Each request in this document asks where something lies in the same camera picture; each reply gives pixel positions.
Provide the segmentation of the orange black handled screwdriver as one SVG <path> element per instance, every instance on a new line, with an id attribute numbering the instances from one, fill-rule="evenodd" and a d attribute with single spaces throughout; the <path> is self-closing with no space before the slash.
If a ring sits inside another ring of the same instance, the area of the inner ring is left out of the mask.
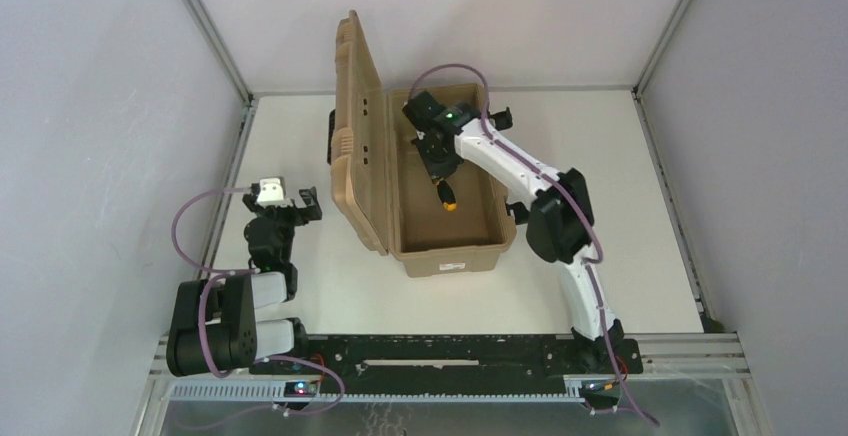
<path id="1" fill-rule="evenodd" d="M 458 207 L 455 193 L 449 182 L 445 179 L 438 179 L 435 182 L 437 196 L 446 211 L 455 211 Z"/>

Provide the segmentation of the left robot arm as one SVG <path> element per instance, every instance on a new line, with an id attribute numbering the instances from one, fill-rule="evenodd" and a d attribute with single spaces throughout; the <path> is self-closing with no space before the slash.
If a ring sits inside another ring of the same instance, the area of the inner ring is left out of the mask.
<path id="1" fill-rule="evenodd" d="M 299 318 L 260 321 L 256 314 L 296 296 L 298 270 L 291 261 L 295 230 L 321 220 L 317 190 L 300 190 L 301 206 L 286 197 L 277 180 L 241 192 L 253 215 L 243 230 L 247 266 L 209 269 L 208 279 L 179 286 L 166 348 L 168 369 L 177 377 L 224 377 L 257 360 L 301 358 L 308 352 L 307 332 Z"/>

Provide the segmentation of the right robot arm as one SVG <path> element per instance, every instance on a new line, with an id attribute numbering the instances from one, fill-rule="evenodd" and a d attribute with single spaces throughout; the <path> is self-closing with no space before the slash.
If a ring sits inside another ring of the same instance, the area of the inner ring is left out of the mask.
<path id="1" fill-rule="evenodd" d="M 501 131 L 512 124 L 508 110 L 488 116 L 467 103 L 449 107 L 422 99 L 407 101 L 403 113 L 415 128 L 412 143 L 445 209 L 458 206 L 447 179 L 464 162 L 518 197 L 508 208 L 525 226 L 531 250 L 561 271 L 579 364 L 588 373 L 624 380 L 624 361 L 615 353 L 624 331 L 597 275 L 603 251 L 585 177 L 576 169 L 561 172 L 544 164 L 505 138 Z"/>

